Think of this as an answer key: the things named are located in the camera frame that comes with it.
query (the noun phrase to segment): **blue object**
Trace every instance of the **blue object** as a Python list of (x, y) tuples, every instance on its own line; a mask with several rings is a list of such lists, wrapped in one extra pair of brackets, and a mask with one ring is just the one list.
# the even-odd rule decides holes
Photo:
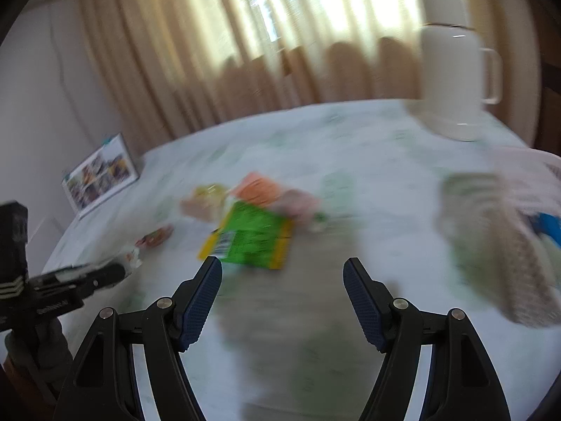
[(386, 340), (383, 334), (381, 313), (358, 276), (356, 269), (348, 262), (343, 267), (343, 284), (347, 294), (349, 294), (360, 326), (363, 328), (366, 340), (374, 345), (378, 351), (382, 351), (385, 349)]
[(541, 213), (538, 215), (539, 232), (547, 234), (561, 246), (561, 223), (559, 217)]
[(185, 350), (200, 337), (214, 298), (218, 293), (218, 288), (222, 283), (222, 264), (217, 258), (213, 259), (214, 261), (198, 285), (189, 306), (183, 314), (179, 342)]

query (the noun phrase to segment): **metal screw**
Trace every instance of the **metal screw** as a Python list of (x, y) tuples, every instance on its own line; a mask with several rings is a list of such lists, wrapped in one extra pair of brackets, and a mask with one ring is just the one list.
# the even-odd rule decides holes
[(101, 309), (101, 311), (99, 312), (100, 318), (103, 319), (107, 319), (111, 315), (113, 315), (113, 309), (111, 307), (105, 307), (104, 309)]
[(409, 307), (409, 303), (405, 299), (397, 298), (393, 300), (393, 306), (399, 310), (405, 310)]
[(456, 319), (456, 320), (463, 320), (466, 317), (466, 314), (464, 313), (463, 310), (460, 309), (453, 309), (452, 310), (452, 316)]
[(156, 305), (161, 309), (167, 309), (172, 304), (173, 301), (171, 300), (171, 298), (161, 298), (158, 299), (158, 302), (156, 302)]

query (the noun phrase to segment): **thermos handle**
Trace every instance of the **thermos handle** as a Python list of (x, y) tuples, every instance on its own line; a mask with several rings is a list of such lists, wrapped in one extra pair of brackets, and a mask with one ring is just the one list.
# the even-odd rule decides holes
[(491, 57), (491, 96), (484, 98), (485, 104), (498, 104), (503, 97), (503, 60), (496, 50), (482, 47), (481, 50)]

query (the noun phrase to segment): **snack package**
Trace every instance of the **snack package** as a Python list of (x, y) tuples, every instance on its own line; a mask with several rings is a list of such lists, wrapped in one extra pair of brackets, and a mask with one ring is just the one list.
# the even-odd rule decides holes
[(280, 269), (292, 234), (292, 221), (246, 202), (234, 203), (221, 226), (198, 254), (214, 255), (225, 263)]
[(158, 228), (155, 231), (147, 234), (146, 236), (142, 237), (142, 239), (138, 239), (135, 243), (135, 246), (138, 248), (154, 248), (169, 239), (169, 236), (172, 235), (173, 226), (166, 225), (162, 228)]
[(142, 264), (140, 249), (135, 246), (127, 246), (123, 248), (123, 250), (114, 258), (106, 261), (105, 264), (109, 264), (109, 262), (121, 263), (124, 266), (128, 277), (134, 269), (138, 269)]
[(293, 219), (299, 224), (310, 224), (319, 212), (321, 201), (314, 195), (297, 188), (285, 188), (272, 179), (251, 172), (230, 192), (236, 198)]
[(180, 201), (181, 213), (202, 220), (220, 222), (228, 188), (219, 183), (198, 185), (189, 198)]

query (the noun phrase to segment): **barcode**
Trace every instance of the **barcode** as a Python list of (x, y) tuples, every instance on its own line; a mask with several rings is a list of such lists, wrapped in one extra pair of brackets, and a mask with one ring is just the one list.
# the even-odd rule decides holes
[(218, 258), (227, 256), (235, 234), (235, 231), (226, 231), (221, 233), (220, 236), (218, 236), (218, 240), (212, 250), (212, 254)]

